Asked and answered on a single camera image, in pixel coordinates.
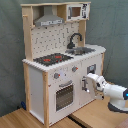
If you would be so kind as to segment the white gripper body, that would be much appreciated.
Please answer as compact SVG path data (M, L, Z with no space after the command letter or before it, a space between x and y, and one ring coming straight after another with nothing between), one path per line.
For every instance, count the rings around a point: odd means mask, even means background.
M104 99L104 88L107 84L103 76L89 73L87 75L88 90L93 99Z

